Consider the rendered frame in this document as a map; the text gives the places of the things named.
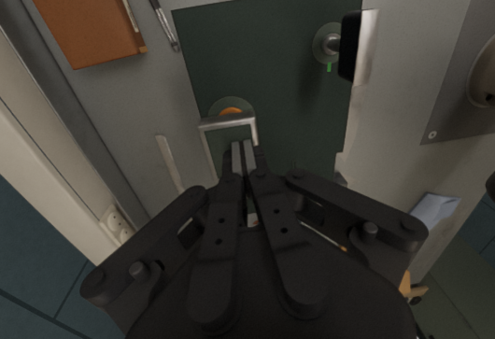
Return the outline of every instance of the cardboard box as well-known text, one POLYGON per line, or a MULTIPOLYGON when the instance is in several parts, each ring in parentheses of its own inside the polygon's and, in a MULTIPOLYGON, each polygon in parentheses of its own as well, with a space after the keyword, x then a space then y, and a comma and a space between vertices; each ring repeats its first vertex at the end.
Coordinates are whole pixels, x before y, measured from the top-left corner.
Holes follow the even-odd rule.
POLYGON ((147 52, 127 0, 33 0, 73 69, 147 52))

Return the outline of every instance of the orange disc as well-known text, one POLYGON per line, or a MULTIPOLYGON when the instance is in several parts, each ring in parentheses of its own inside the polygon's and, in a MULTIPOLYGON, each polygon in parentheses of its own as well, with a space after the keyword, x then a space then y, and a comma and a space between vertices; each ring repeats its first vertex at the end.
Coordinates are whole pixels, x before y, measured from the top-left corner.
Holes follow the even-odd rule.
POLYGON ((241 113, 242 109, 236 108, 235 106, 229 106, 228 108, 223 109, 219 116, 229 115, 231 113, 241 113))

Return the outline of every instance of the power outlet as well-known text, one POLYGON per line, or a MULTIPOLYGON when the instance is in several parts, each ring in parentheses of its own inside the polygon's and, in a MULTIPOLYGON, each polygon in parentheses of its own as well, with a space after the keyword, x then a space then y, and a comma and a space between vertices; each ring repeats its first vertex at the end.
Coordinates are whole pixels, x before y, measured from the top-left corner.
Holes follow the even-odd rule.
POLYGON ((135 234, 135 230, 114 205, 110 205, 100 219, 100 227, 118 247, 135 234))

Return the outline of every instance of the dark green mat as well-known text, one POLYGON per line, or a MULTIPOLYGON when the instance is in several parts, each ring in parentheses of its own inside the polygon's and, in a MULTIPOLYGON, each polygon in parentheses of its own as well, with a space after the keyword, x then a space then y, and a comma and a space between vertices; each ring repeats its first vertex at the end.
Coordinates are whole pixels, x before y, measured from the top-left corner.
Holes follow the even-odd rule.
POLYGON ((318 29, 362 0, 236 0, 173 11, 202 117, 220 98, 253 105, 272 170, 332 179, 351 84, 313 56, 318 29))

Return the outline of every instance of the silver pen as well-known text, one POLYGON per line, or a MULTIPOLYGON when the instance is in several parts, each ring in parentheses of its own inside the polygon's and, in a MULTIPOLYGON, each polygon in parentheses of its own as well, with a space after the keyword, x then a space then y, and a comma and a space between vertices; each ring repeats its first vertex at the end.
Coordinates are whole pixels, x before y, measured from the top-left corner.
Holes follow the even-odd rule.
POLYGON ((170 46, 172 46, 172 49, 174 51, 179 52, 180 51, 180 46, 178 45, 178 42, 176 40, 176 37, 172 33, 172 29, 170 29, 170 25, 168 25, 168 21, 165 18, 165 13, 163 12, 162 8, 160 7, 160 3, 158 0, 149 0, 151 5, 153 6, 153 9, 156 12, 156 15, 158 16, 158 20, 160 21, 160 24, 162 25, 163 30, 165 31, 165 34, 168 37, 168 40, 170 41, 170 46))

